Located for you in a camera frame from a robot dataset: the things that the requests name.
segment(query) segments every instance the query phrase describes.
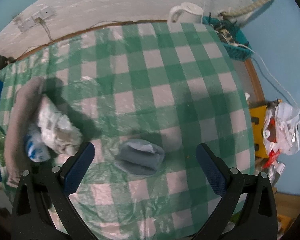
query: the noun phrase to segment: white kettle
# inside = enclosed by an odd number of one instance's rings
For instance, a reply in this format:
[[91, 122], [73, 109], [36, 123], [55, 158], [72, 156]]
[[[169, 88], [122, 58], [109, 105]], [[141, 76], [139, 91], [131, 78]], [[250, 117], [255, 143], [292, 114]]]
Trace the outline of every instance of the white kettle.
[[167, 22], [201, 23], [202, 17], [203, 9], [200, 6], [184, 2], [171, 9]]

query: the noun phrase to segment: white cable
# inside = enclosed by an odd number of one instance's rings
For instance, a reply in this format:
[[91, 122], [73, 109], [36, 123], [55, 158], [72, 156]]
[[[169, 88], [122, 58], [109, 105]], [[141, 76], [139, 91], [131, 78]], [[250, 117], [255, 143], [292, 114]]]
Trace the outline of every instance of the white cable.
[[268, 67], [266, 66], [265, 62], [263, 61], [262, 57], [261, 57], [258, 53], [256, 53], [255, 51], [253, 51], [252, 49], [250, 49], [249, 47], [247, 47], [247, 46], [245, 46], [245, 45], [243, 45], [243, 44], [237, 44], [237, 46], [244, 47], [244, 48], [246, 48], [246, 49], [252, 51], [254, 54], [256, 54], [256, 55], [261, 59], [261, 61], [262, 61], [263, 65], [265, 66], [265, 69], [267, 70], [268, 74], [269, 74], [269, 75], [270, 75], [270, 76], [278, 83], [278, 85], [279, 85], [284, 91], [287, 92], [287, 94], [291, 97], [291, 99], [293, 100], [293, 102], [295, 103], [295, 105], [296, 105], [296, 106], [298, 105], [297, 102], [294, 100], [293, 96], [290, 94], [290, 92], [289, 92], [288, 90], [286, 90], [286, 89], [284, 88], [284, 86], [281, 85], [281, 83], [280, 83], [280, 82], [279, 82], [279, 81], [271, 74], [271, 72], [269, 71], [269, 69], [268, 69]]
[[223, 33], [220, 33], [220, 32], [218, 32], [218, 31], [215, 31], [216, 33], [219, 33], [219, 34], [221, 34], [222, 35], [222, 37], [224, 37], [225, 38], [225, 40], [226, 40], [226, 42], [230, 45], [230, 43], [229, 43], [229, 41], [228, 41], [228, 39], [223, 35]]

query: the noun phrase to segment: yellow box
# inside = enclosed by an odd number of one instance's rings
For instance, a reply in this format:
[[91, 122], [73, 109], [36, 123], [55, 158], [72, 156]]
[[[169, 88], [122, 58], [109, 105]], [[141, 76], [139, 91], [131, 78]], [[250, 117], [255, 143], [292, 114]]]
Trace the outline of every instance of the yellow box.
[[266, 106], [259, 106], [249, 109], [252, 123], [255, 155], [261, 158], [269, 158], [263, 144], [263, 125], [266, 117]]

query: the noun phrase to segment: table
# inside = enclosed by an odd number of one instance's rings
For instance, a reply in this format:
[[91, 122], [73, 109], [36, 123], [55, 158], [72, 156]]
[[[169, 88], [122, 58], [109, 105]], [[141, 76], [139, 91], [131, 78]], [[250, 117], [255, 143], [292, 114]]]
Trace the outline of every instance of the table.
[[[111, 26], [7, 66], [0, 71], [4, 130], [16, 91], [39, 75], [46, 77], [49, 98], [95, 146], [95, 158], [70, 199], [100, 239], [177, 239], [197, 232], [220, 199], [196, 161], [201, 142], [229, 167], [253, 173], [248, 106], [209, 26]], [[166, 156], [156, 175], [135, 177], [114, 166], [119, 144], [128, 138], [163, 147]], [[54, 164], [66, 158], [59, 155]], [[62, 229], [53, 210], [51, 216]]]

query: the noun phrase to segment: folded blue cloth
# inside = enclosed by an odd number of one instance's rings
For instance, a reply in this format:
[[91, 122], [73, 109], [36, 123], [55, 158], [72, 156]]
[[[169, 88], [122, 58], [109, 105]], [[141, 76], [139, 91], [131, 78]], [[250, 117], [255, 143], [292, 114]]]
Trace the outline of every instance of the folded blue cloth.
[[122, 143], [114, 164], [133, 175], [156, 174], [164, 159], [164, 150], [146, 140], [131, 139]]

